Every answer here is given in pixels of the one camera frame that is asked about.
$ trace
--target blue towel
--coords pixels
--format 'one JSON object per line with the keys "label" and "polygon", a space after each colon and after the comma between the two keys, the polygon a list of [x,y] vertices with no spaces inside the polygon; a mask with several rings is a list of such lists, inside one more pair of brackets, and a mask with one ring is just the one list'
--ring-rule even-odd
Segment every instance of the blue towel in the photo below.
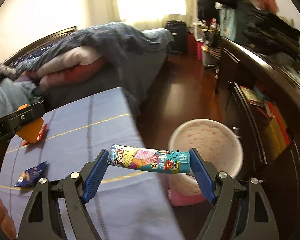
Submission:
{"label": "blue towel", "polygon": [[13,82],[5,78],[0,84],[0,117],[17,111],[24,104],[39,102],[39,98],[32,95],[35,88],[32,82]]}
{"label": "blue towel", "polygon": [[116,67],[121,67],[125,59],[141,55],[147,51],[159,51],[173,36],[167,29],[138,31],[122,22],[92,26],[69,34],[55,43],[41,56],[18,64],[17,76],[25,70],[38,70],[43,64],[70,49],[80,46],[95,48]]}

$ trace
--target metal screw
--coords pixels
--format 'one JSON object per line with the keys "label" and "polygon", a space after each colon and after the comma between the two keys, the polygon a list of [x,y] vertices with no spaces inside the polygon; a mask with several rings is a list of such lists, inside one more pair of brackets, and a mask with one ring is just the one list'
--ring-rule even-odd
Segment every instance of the metal screw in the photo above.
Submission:
{"label": "metal screw", "polygon": [[80,174],[78,172],[73,172],[71,173],[70,177],[73,178],[73,179],[76,179],[77,177],[79,177]]}
{"label": "metal screw", "polygon": [[223,178],[223,179],[225,179],[228,175],[225,173],[225,172],[223,172],[223,171],[221,171],[221,172],[219,172],[219,177],[220,178]]}
{"label": "metal screw", "polygon": [[256,178],[251,178],[250,181],[253,183],[253,184],[258,184],[259,180],[256,179]]}
{"label": "metal screw", "polygon": [[45,184],[47,182],[47,179],[46,178],[41,178],[40,180],[39,180],[39,183],[40,184]]}

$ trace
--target blue snack tube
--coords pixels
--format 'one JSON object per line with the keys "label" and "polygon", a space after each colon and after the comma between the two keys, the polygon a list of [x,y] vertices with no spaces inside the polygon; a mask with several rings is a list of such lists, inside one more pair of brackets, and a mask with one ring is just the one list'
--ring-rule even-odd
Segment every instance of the blue snack tube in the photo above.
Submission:
{"label": "blue snack tube", "polygon": [[47,162],[40,163],[28,170],[21,173],[18,181],[14,185],[15,187],[31,187],[35,186],[47,166]]}
{"label": "blue snack tube", "polygon": [[113,144],[108,156],[109,165],[138,171],[161,173],[190,172],[190,154],[179,151],[162,151]]}

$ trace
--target table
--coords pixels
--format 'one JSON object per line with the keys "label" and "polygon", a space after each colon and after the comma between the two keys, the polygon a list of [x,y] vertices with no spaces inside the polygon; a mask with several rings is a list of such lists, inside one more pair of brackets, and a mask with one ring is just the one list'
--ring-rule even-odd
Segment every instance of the table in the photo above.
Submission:
{"label": "table", "polygon": [[[31,190],[14,187],[22,171],[47,161],[44,176],[63,179],[80,171],[112,144],[143,147],[122,88],[107,90],[46,113],[44,140],[22,147],[15,136],[0,175],[0,197],[18,231]],[[64,200],[61,217],[75,239]],[[102,239],[184,239],[155,173],[109,166],[96,197],[87,205]]]}

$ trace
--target white curtain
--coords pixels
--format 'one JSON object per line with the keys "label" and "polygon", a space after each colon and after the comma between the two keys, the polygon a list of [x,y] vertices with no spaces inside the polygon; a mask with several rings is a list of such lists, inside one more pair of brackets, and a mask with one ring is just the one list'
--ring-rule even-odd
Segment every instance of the white curtain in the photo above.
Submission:
{"label": "white curtain", "polygon": [[140,30],[162,28],[168,20],[189,24],[192,11],[191,0],[108,0],[108,4],[112,20]]}

